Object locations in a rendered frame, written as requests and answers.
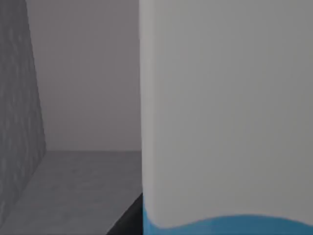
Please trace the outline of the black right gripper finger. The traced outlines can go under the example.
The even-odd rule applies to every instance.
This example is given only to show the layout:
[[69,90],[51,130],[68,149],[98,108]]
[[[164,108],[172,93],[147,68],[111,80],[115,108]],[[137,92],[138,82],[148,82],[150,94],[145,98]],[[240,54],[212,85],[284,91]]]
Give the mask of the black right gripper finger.
[[143,194],[115,222],[106,235],[143,235]]

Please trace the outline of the white and blue bottle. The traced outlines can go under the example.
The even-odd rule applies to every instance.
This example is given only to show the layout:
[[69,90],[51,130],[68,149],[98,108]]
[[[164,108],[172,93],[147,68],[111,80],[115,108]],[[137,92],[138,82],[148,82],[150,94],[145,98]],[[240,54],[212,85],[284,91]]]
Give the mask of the white and blue bottle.
[[144,235],[313,235],[313,0],[139,0]]

